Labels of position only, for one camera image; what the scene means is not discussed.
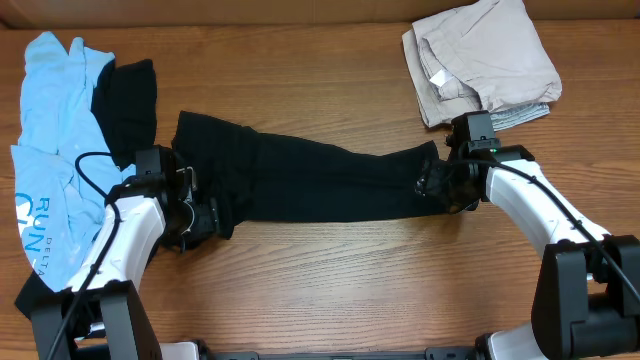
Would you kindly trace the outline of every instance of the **cardboard box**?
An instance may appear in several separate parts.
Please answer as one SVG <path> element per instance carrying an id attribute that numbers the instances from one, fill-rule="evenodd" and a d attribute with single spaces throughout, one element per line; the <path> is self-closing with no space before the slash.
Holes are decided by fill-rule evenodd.
<path id="1" fill-rule="evenodd" d="M 12 28 L 408 22 L 473 0 L 0 0 Z M 635 0 L 525 0 L 532 19 L 633 18 Z"/>

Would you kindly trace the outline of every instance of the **wood grain surface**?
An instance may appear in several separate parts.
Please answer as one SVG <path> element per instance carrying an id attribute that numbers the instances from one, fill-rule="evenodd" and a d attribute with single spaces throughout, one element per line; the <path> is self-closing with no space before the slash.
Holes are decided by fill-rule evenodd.
<path id="1" fill-rule="evenodd" d="M 614 234 L 640 235 L 640 22 L 536 22 L 562 77 L 551 115 L 499 133 Z M 420 120 L 401 47 L 408 24 L 56 31 L 120 65 L 151 58 L 157 142 L 189 110 L 352 151 L 385 154 L 435 140 Z M 30 272 L 14 210 L 9 145 L 20 134 L 26 45 L 0 32 L 0 359 L 35 359 L 13 300 Z M 499 209 L 352 224 L 246 222 L 230 241 L 162 251 L 141 297 L 161 342 L 216 351 L 421 350 L 472 344 L 529 319 L 540 259 Z M 637 356 L 623 357 L 638 359 Z"/>

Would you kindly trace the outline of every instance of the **clothing tag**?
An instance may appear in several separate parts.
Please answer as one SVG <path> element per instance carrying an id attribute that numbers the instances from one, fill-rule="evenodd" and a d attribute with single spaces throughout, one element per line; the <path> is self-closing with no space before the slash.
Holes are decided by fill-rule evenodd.
<path id="1" fill-rule="evenodd" d="M 431 82 L 433 85 L 437 87 L 442 87 L 444 84 L 447 83 L 447 81 L 453 79 L 454 77 L 455 76 L 453 76 L 453 74 L 448 72 L 447 69 L 442 69 L 438 71 L 435 75 L 433 75 L 433 77 L 429 79 L 429 82 Z"/>

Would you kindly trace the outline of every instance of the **black pants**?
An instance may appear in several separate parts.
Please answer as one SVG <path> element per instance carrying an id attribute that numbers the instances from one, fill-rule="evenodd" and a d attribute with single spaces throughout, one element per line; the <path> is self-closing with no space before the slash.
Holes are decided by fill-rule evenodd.
<path id="1" fill-rule="evenodd" d="M 352 222 L 445 213 L 414 185 L 433 142 L 384 155 L 263 134 L 181 112 L 173 148 L 193 166 L 206 196 L 222 208 L 223 236 L 244 220 Z"/>

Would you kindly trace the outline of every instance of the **clothing item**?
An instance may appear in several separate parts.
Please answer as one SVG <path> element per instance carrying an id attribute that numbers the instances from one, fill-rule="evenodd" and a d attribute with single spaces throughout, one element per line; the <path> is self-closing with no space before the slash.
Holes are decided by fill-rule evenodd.
<path id="1" fill-rule="evenodd" d="M 442 66 L 438 59 L 436 59 L 429 42 L 424 39 L 423 36 L 426 35 L 428 31 L 440 26 L 444 20 L 457 13 L 457 11 L 459 11 L 459 8 L 444 11 L 413 23 L 413 31 L 418 44 L 420 65 L 429 80 L 433 79 L 434 76 L 437 76 L 436 74 L 450 73 Z M 437 86 L 434 83 L 431 84 L 431 86 L 436 90 L 436 95 L 438 96 L 439 101 L 451 100 L 458 97 L 478 96 L 478 93 L 475 92 L 475 90 L 460 82 L 460 80 L 453 76 L 453 74 L 450 74 L 448 78 L 449 80 L 443 82 L 440 86 Z"/>
<path id="2" fill-rule="evenodd" d="M 544 103 L 562 92 L 521 0 L 444 11 L 414 22 L 402 42 L 427 126 L 488 110 L 505 111 L 494 121 L 505 129 L 548 114 Z"/>
<path id="3" fill-rule="evenodd" d="M 473 90 L 490 112 L 558 100 L 560 76 L 542 47 L 522 0 L 480 0 L 450 10 L 414 31 L 444 68 Z"/>
<path id="4" fill-rule="evenodd" d="M 414 192 L 424 161 L 438 159 L 433 142 L 385 156 L 356 154 L 181 112 L 173 148 L 196 171 L 203 199 L 217 199 L 225 237 L 244 220 L 352 222 L 445 212 L 435 198 Z"/>
<path id="5" fill-rule="evenodd" d="M 156 73 L 149 59 L 118 68 L 113 60 L 98 77 L 91 112 L 121 169 L 135 162 L 136 151 L 155 142 L 157 93 Z"/>
<path id="6" fill-rule="evenodd" d="M 104 219 L 104 199 L 80 179 L 74 162 L 85 152 L 108 151 L 89 109 L 98 75 L 113 58 L 84 47 L 81 38 L 67 54 L 50 32 L 25 52 L 22 135 L 11 146 L 18 229 L 31 266 L 55 291 L 79 269 Z M 109 157 L 87 158 L 82 169 L 106 192 L 135 174 L 135 167 L 121 173 Z"/>
<path id="7" fill-rule="evenodd" d="M 408 31 L 402 36 L 402 43 L 411 80 L 416 88 L 420 114 L 427 126 L 432 127 L 443 123 L 450 123 L 452 119 L 459 115 L 481 109 L 477 94 L 449 100 L 439 100 L 436 87 L 429 82 L 424 67 L 421 65 L 413 30 Z M 498 131 L 537 119 L 547 114 L 549 114 L 549 106 L 547 104 L 533 103 L 492 113 L 491 120 L 494 130 Z"/>

